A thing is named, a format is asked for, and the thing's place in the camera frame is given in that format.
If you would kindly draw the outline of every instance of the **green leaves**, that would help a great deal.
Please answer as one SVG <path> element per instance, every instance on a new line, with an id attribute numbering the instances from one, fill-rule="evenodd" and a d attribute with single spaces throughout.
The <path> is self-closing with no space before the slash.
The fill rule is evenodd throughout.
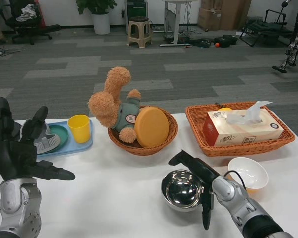
<path id="1" fill-rule="evenodd" d="M 115 0 L 76 0 L 79 14 L 83 14 L 88 8 L 92 14 L 106 14 L 108 8 L 114 9 L 117 6 Z"/>

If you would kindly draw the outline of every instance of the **gray carpet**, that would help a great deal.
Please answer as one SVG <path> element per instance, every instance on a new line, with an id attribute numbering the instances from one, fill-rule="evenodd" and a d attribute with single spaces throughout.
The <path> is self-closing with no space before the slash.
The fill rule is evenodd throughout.
<path id="1" fill-rule="evenodd" d="M 213 37 L 227 32 L 200 32 Z M 251 48 L 242 41 L 229 48 L 160 48 L 154 34 L 145 49 L 126 46 L 123 28 L 96 36 L 93 29 L 66 29 L 5 47 L 26 49 L 0 58 L 0 96 L 7 97 L 14 119 L 26 119 L 41 105 L 48 118 L 89 114 L 88 99 L 102 90 L 107 72 L 125 66 L 133 81 L 122 93 L 138 88 L 143 105 L 183 113 L 190 105 L 214 102 L 272 101 L 269 106 L 298 135 L 298 63 L 287 74 L 271 69 L 284 58 L 285 46 Z"/>

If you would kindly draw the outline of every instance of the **yellow lid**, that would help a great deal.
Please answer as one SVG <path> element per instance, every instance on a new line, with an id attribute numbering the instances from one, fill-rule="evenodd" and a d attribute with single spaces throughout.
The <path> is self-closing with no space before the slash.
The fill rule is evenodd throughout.
<path id="1" fill-rule="evenodd" d="M 221 108 L 221 109 L 218 109 L 218 111 L 232 111 L 231 108 Z"/>
<path id="2" fill-rule="evenodd" d="M 142 147 L 160 145 L 169 135 L 168 118 L 158 108 L 142 108 L 136 118 L 135 132 L 137 141 Z"/>

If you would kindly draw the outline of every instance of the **wicker basket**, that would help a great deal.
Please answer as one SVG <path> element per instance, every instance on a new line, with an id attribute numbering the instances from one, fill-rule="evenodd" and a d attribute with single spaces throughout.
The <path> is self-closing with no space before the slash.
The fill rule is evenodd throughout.
<path id="1" fill-rule="evenodd" d="M 225 103 L 224 105 L 233 110 L 248 109 L 255 102 L 247 103 Z M 206 141 L 202 129 L 206 119 L 207 112 L 217 111 L 219 109 L 216 105 L 201 105 L 191 106 L 185 109 L 185 114 L 193 130 L 194 136 L 207 156 L 241 156 L 241 155 L 254 155 L 276 150 L 295 139 L 295 135 L 289 130 L 289 128 L 267 107 L 263 107 L 272 115 L 272 117 L 279 123 L 284 129 L 283 133 L 277 140 L 262 141 L 256 143 L 245 143 L 241 145 L 230 146 L 209 146 Z"/>
<path id="2" fill-rule="evenodd" d="M 165 115 L 167 116 L 169 120 L 169 135 L 166 139 L 166 141 L 160 145 L 157 145 L 155 147 L 142 147 L 136 140 L 133 143 L 125 143 L 122 142 L 119 139 L 119 133 L 113 129 L 108 129 L 108 135 L 110 139 L 119 147 L 123 148 L 124 150 L 128 151 L 129 153 L 133 155 L 139 155 L 139 156 L 147 156 L 147 155 L 153 155 L 160 150 L 162 150 L 164 147 L 166 147 L 168 144 L 170 144 L 175 136 L 178 133 L 178 124 L 174 117 L 168 113 L 167 111 L 161 109 Z"/>

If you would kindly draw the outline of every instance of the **office chair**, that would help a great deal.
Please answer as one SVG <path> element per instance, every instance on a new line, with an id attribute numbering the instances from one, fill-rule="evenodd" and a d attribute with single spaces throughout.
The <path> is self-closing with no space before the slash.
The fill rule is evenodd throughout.
<path id="1" fill-rule="evenodd" d="M 15 43 L 16 38 L 28 37 L 30 44 L 34 45 L 32 39 L 33 36 L 47 36 L 51 40 L 52 37 L 47 33 L 52 31 L 58 31 L 61 29 L 59 25 L 53 25 L 44 28 L 39 27 L 42 17 L 38 9 L 38 5 L 35 3 L 34 0 L 9 0 L 9 3 L 9 5 L 4 5 L 3 7 L 10 7 L 12 17 L 6 19 L 3 13 L 3 8 L 0 8 L 0 15 L 3 17 L 6 25 L 11 27 L 15 32 L 17 32 L 17 35 L 12 37 L 13 43 Z M 22 15 L 21 10 L 25 8 L 28 4 L 34 5 L 37 17 L 23 22 L 17 21 L 16 19 Z"/>

